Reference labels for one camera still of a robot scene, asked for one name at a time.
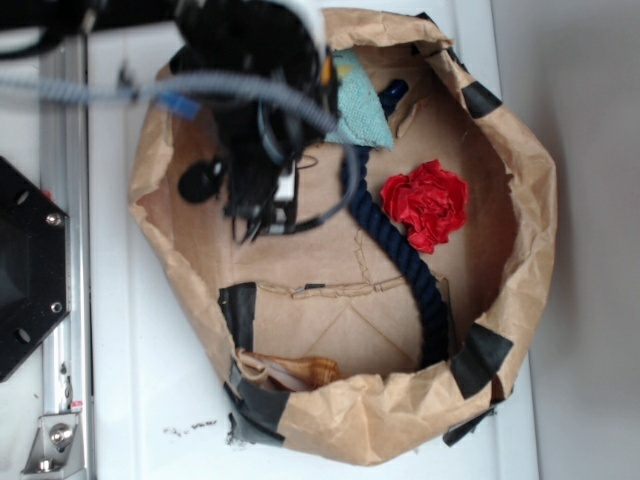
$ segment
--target gray cable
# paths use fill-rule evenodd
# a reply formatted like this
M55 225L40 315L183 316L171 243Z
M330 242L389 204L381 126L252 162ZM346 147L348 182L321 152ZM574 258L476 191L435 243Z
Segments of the gray cable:
M36 92L44 101L65 105L130 104L149 101L169 92L191 94L217 94L261 100L277 105L288 113L298 116L323 134L338 127L337 120L306 95L287 85L257 75L214 71L174 75L140 87L119 86L117 88L95 87L55 78L27 78L0 75L1 91ZM344 196L340 201L316 218L303 222L306 228L324 223L346 206L353 198L358 186L358 161L353 147L342 143L348 169L348 180Z

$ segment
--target light blue cloth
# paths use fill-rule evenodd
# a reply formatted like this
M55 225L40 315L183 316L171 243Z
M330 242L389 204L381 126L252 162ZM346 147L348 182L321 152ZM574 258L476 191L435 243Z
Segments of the light blue cloth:
M367 147L393 148L393 134L384 116L378 94L353 49L333 53L333 63L341 80L338 89L340 119L338 131L325 140Z

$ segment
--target rope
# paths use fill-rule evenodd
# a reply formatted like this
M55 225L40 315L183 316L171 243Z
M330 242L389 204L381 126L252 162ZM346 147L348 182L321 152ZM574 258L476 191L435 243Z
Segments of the rope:
M396 104L406 91L402 91L406 87L400 82L402 81L394 81L380 94L380 100L387 117L393 113ZM369 193L367 162L371 148L363 146L354 148L360 171L358 187L351 203L349 203L349 211L358 225L366 230L385 251L411 286L413 296L418 304L422 324L423 342L420 367L427 368L447 360L449 357L447 305L442 301L442 296L436 288L436 279L427 264L422 261L418 252L409 244L405 236L391 223L380 206L374 203ZM342 178L346 184L349 179L346 168L343 168Z

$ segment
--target red rose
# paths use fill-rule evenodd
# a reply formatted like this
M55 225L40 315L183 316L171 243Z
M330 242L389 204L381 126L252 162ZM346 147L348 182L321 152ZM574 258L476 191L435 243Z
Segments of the red rose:
M423 163L408 176L389 178L380 193L384 212L407 227L409 243L421 252L433 253L467 221L467 183L442 170L439 160Z

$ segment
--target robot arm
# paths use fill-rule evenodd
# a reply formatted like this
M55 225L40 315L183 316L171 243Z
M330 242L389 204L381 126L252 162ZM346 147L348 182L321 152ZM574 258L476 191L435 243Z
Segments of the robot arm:
M0 59L43 53L67 35L167 20L176 23L186 44L170 63L172 73L259 75L336 114L338 83L322 17L305 0L11 0L0 30L38 26L44 33L34 45L0 52ZM226 176L225 211L246 222L242 240L294 233L296 163L323 132L264 102L213 95L196 100L212 111L225 153L201 159L183 174L183 197L204 201L218 193Z

